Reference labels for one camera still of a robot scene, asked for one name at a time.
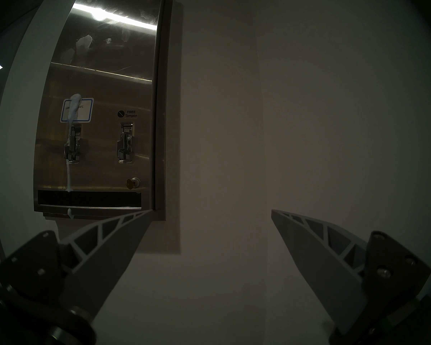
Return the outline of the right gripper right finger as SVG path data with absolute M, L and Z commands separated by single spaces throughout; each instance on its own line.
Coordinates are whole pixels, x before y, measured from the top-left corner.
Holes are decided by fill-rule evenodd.
M 329 344 L 420 344 L 431 268 L 387 233 L 271 211 L 299 272 L 330 316 Z

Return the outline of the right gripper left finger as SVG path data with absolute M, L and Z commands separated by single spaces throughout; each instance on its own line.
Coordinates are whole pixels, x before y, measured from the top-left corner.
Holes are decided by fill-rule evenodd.
M 0 263 L 0 284 L 33 303 L 96 317 L 152 219 L 145 210 L 98 220 L 62 241 L 40 232 Z

